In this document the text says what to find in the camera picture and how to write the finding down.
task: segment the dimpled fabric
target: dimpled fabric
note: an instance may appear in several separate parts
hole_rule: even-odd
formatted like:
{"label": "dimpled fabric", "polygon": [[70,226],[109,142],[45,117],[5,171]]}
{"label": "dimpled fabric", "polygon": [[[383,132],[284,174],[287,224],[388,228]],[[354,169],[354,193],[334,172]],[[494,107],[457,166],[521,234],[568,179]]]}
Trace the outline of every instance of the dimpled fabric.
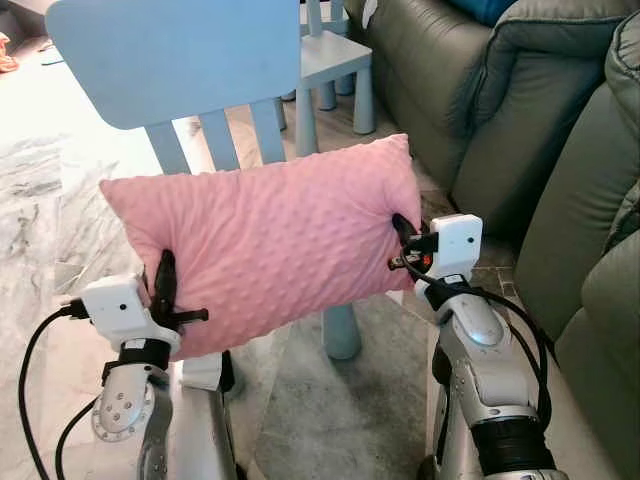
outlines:
{"label": "dimpled fabric", "polygon": [[410,285],[387,260],[399,212],[420,196],[406,135],[289,163],[214,174],[105,180],[149,283],[176,257],[177,310],[207,308],[175,359],[220,352],[304,315]]}

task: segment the chair backrest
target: chair backrest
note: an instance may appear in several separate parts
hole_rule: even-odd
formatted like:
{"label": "chair backrest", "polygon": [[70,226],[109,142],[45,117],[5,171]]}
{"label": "chair backrest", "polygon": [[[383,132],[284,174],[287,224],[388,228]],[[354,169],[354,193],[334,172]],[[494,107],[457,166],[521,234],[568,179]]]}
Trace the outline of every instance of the chair backrest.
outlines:
{"label": "chair backrest", "polygon": [[[309,35],[316,37],[322,33],[322,12],[320,0],[306,0],[307,22],[309,23]],[[344,0],[331,0],[331,20],[341,20],[344,9]]]}
{"label": "chair backrest", "polygon": [[188,172],[172,120],[199,115],[216,169],[238,168],[225,107],[249,104],[264,162],[284,160],[275,98],[300,75],[298,0],[60,0],[46,24],[102,118],[145,127]]}

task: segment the black cable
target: black cable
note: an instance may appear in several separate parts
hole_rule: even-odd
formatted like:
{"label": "black cable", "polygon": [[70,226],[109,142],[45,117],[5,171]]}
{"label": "black cable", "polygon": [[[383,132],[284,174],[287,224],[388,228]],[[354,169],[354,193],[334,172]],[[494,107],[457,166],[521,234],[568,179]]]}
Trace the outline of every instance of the black cable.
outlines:
{"label": "black cable", "polygon": [[31,336],[31,339],[29,340],[27,350],[24,353],[24,359],[22,360],[22,367],[20,368],[20,377],[18,379],[18,410],[20,411],[20,421],[22,422],[22,429],[24,430],[24,436],[26,437],[27,446],[29,447],[29,452],[31,452],[33,463],[35,463],[38,475],[40,475],[40,478],[42,480],[49,480],[49,475],[47,474],[47,470],[44,468],[42,458],[40,458],[40,453],[38,453],[38,447],[36,446],[36,442],[33,438],[31,423],[29,422],[29,417],[27,415],[27,405],[25,401],[25,384],[27,381],[29,362],[31,361],[31,355],[33,354],[33,349],[36,346],[38,338],[40,338],[42,332],[44,332],[45,329],[51,323],[53,323],[54,320],[60,317],[66,317],[68,315],[71,315],[72,313],[73,311],[70,306],[62,307],[54,314],[47,317],[47,319],[40,324],[40,326],[36,329],[36,331]]}
{"label": "black cable", "polygon": [[463,287],[463,286],[459,286],[459,285],[449,285],[448,283],[446,283],[446,282],[444,282],[442,280],[438,280],[437,278],[425,275],[420,270],[418,270],[416,267],[411,265],[411,263],[409,263],[409,261],[407,260],[407,255],[406,255],[406,251],[405,251],[406,249],[407,249],[407,247],[404,247],[402,249],[402,251],[400,252],[400,258],[402,259],[402,263],[407,268],[407,270],[409,272],[411,272],[416,278],[424,280],[425,282],[427,282],[430,285],[438,285],[438,286],[440,286],[442,288],[445,288],[445,289],[448,289],[450,291],[454,291],[454,292],[458,292],[458,293],[466,293],[466,294],[469,294],[469,295],[475,295],[477,297],[482,297],[485,300],[492,300],[492,301],[494,301],[496,303],[499,303],[501,305],[504,305],[508,309],[512,310],[520,318],[522,318],[522,320],[527,324],[527,326],[529,327],[529,329],[533,333],[533,337],[535,339],[536,346],[538,348],[539,365],[535,361],[535,358],[533,357],[533,353],[529,349],[529,346],[526,345],[526,342],[524,341],[524,338],[522,338],[522,335],[520,335],[520,332],[518,332],[518,335],[520,336],[520,339],[522,339],[522,341],[524,342],[524,344],[521,343],[521,345],[522,345],[523,349],[525,349],[525,354],[527,355],[527,358],[529,359],[529,363],[531,363],[531,366],[532,366],[533,371],[535,373],[536,379],[538,381],[538,389],[539,390],[538,390],[538,408],[537,408],[537,411],[538,411],[538,417],[539,417],[539,420],[540,420],[540,424],[542,425],[542,431],[545,431],[546,428],[549,426],[549,423],[551,422],[551,408],[552,407],[551,407],[551,396],[549,394],[549,389],[547,387],[547,375],[548,375],[547,350],[546,350],[544,335],[542,334],[542,329],[527,314],[527,312],[525,312],[522,308],[520,308],[515,303],[507,300],[504,297],[501,297],[500,295],[496,295],[495,293],[487,292],[486,290],[483,290],[481,288]]}
{"label": "black cable", "polygon": [[64,470],[62,468],[62,451],[64,449],[64,442],[67,441],[67,437],[69,436],[69,433],[71,433],[71,430],[73,430],[73,427],[75,427],[76,424],[80,421],[80,419],[84,417],[87,414],[87,412],[89,412],[93,408],[93,405],[95,403],[96,403],[95,398],[91,400],[89,403],[87,403],[87,405],[85,405],[85,407],[82,410],[80,410],[75,417],[71,419],[71,421],[67,424],[67,426],[64,427],[64,430],[62,431],[62,434],[58,439],[58,444],[56,445],[56,475],[58,476],[58,480],[65,480]]}

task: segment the gray leather sofa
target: gray leather sofa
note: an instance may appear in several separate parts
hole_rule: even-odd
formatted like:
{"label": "gray leather sofa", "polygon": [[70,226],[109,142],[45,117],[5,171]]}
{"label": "gray leather sofa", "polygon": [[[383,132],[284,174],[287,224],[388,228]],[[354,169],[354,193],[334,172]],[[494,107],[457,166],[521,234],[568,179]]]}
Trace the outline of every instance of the gray leather sofa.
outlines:
{"label": "gray leather sofa", "polygon": [[[640,12],[542,194],[515,272],[621,478],[640,478]],[[580,439],[576,439],[579,448]]]}
{"label": "gray leather sofa", "polygon": [[379,0],[366,30],[364,3],[345,2],[352,35],[414,153],[486,232],[521,235],[640,0],[518,0],[493,28],[446,0]]}

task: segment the marble floor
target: marble floor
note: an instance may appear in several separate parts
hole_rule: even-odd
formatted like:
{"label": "marble floor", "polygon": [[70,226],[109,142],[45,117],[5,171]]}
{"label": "marble floor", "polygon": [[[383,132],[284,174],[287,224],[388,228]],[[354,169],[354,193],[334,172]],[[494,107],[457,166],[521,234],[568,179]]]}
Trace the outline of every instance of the marble floor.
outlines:
{"label": "marble floor", "polygon": [[[160,171],[143,131],[108,127],[65,64],[40,64],[40,42],[23,45],[16,54],[21,69],[0,76],[0,478],[7,480],[37,478],[16,408],[18,368],[35,326],[88,282],[141,268],[97,182]],[[317,113],[321,150],[397,131],[378,109],[378,130],[354,135],[352,102],[341,97],[337,110]],[[295,105],[285,110],[283,141],[292,158]],[[259,165],[248,110],[227,114],[243,168]],[[176,129],[192,171],[211,171],[197,122],[183,119]],[[414,166],[425,218],[450,213],[421,164]],[[514,261],[507,246],[485,244],[475,282],[513,297]],[[410,292],[359,301],[355,310],[363,350],[353,361],[328,360],[317,315],[234,349],[246,388],[231,402],[231,421],[238,461],[251,480],[414,478],[431,444],[432,312]],[[85,322],[59,321],[40,343],[28,406],[47,465],[64,425],[99,392],[102,366],[112,358]],[[615,478],[555,368],[550,383],[549,442],[559,466],[572,478]],[[88,423],[78,425],[67,445],[67,478],[91,478],[95,442]]]}

